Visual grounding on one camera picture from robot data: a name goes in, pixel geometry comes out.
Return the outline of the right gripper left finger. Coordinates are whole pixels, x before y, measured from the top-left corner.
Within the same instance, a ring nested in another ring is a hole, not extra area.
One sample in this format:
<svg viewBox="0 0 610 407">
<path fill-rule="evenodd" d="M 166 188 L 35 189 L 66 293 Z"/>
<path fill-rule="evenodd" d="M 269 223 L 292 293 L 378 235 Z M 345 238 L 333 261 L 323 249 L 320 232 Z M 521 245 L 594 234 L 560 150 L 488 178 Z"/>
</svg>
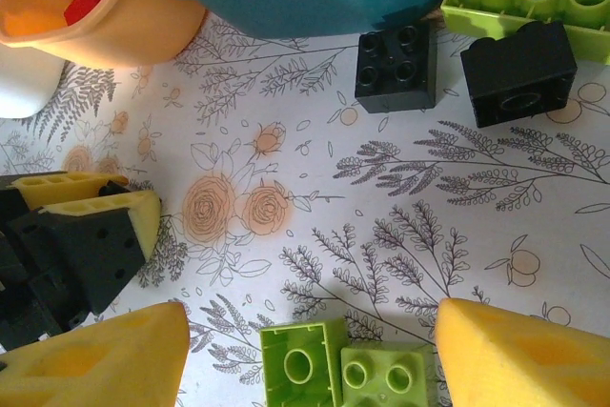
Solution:
<svg viewBox="0 0 610 407">
<path fill-rule="evenodd" d="M 2 354 L 1 403 L 173 406 L 189 347 L 183 304 L 155 304 Z"/>
</svg>

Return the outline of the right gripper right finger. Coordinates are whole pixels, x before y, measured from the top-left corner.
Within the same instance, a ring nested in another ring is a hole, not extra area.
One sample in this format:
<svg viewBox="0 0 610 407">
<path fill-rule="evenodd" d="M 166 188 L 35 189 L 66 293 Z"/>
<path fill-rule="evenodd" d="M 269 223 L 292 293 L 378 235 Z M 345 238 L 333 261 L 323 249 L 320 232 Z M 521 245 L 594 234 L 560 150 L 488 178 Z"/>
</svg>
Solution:
<svg viewBox="0 0 610 407">
<path fill-rule="evenodd" d="M 606 406 L 609 340 L 478 302 L 439 304 L 437 352 L 456 406 Z"/>
</svg>

